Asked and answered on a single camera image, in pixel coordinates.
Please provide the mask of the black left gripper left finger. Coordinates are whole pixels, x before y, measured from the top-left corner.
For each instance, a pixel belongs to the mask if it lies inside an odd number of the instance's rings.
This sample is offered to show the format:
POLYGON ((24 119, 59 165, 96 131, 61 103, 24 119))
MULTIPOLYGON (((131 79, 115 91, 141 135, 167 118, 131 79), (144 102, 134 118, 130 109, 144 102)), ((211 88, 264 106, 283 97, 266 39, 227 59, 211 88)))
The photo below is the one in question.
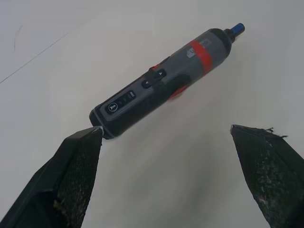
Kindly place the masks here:
POLYGON ((0 228, 81 228, 91 199, 102 127, 67 137, 32 176, 0 228))

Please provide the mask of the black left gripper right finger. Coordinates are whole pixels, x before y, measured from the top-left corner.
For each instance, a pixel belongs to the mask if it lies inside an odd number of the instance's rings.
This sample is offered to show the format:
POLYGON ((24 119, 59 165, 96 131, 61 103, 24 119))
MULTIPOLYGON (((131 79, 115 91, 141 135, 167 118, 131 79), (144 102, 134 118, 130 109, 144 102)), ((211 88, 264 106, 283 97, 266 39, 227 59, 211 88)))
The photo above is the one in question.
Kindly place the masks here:
POLYGON ((271 228, 304 228, 304 158, 272 128, 233 124, 247 186, 271 228))

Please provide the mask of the grey and red electric screwdriver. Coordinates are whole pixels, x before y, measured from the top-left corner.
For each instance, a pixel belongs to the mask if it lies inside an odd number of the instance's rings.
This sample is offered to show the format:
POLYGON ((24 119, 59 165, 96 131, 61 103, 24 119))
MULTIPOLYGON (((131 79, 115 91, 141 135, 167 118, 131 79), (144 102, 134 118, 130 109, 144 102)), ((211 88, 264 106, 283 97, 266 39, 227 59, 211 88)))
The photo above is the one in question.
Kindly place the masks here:
POLYGON ((120 136, 219 66, 244 31, 245 26, 238 23, 231 29, 211 28, 202 33, 97 105, 89 115, 92 126, 102 126, 107 140, 120 136))

